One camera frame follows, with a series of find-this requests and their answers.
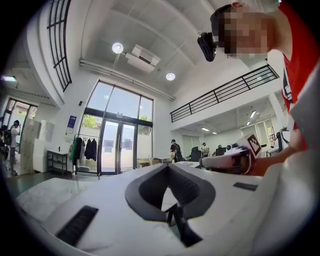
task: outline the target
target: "ceiling light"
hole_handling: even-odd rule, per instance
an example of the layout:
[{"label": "ceiling light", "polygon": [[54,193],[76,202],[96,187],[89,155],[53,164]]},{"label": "ceiling light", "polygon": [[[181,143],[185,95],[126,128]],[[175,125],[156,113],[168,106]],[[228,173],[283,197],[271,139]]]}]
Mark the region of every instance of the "ceiling light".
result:
[{"label": "ceiling light", "polygon": [[256,114],[256,111],[252,111],[250,118],[253,118]]},{"label": "ceiling light", "polygon": [[116,54],[120,54],[122,53],[122,51],[124,50],[124,47],[121,43],[119,42],[115,42],[113,45],[112,45],[112,51]]},{"label": "ceiling light", "polygon": [[169,81],[172,81],[176,78],[176,75],[174,73],[168,73],[166,74],[165,78]]},{"label": "ceiling light", "polygon": [[6,76],[6,75],[3,75],[1,77],[1,79],[5,80],[5,81],[10,81],[10,82],[16,82],[17,79],[15,79],[13,76]]}]

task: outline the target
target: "person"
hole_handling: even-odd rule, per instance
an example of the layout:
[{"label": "person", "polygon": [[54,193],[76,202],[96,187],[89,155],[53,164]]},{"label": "person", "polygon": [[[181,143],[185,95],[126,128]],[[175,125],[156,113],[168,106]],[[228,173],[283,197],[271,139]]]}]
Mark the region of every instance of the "person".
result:
[{"label": "person", "polygon": [[175,139],[171,140],[171,147],[170,147],[170,152],[174,153],[174,162],[177,163],[179,161],[183,160],[182,154],[181,154],[181,148],[180,146],[176,143]]},{"label": "person", "polygon": [[206,146],[205,142],[202,143],[201,151],[204,158],[207,158],[209,156],[209,148]]},{"label": "person", "polygon": [[19,120],[15,120],[13,123],[13,126],[10,129],[11,132],[11,144],[10,144],[10,172],[11,175],[17,176],[17,172],[14,169],[14,164],[16,161],[16,147],[17,147],[17,141],[16,137],[20,135],[21,132],[21,124],[19,123]]},{"label": "person", "polygon": [[[276,11],[262,13],[234,2],[218,8],[210,21],[214,40],[228,56],[266,54],[271,50],[283,54],[282,96],[289,111],[320,57],[317,40],[289,3],[283,1]],[[307,148],[293,123],[288,127],[292,130],[289,146],[275,156],[258,158],[251,175],[263,176],[271,165],[283,163]]]}]

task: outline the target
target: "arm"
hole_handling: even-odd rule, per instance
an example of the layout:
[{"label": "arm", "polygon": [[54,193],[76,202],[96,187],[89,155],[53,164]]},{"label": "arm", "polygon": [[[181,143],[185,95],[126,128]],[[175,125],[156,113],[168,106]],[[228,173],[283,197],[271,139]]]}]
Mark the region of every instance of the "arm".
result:
[{"label": "arm", "polygon": [[304,144],[300,130],[292,130],[290,134],[289,146],[275,156],[257,158],[254,169],[250,175],[263,176],[270,166],[283,163],[292,154],[303,150]]}]

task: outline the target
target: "glass door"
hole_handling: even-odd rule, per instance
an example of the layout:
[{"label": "glass door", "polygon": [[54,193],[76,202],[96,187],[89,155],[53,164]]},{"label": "glass door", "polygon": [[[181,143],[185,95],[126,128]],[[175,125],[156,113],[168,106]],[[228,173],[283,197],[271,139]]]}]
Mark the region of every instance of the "glass door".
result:
[{"label": "glass door", "polygon": [[114,120],[105,120],[99,145],[102,175],[117,175],[134,168],[135,127]]}]

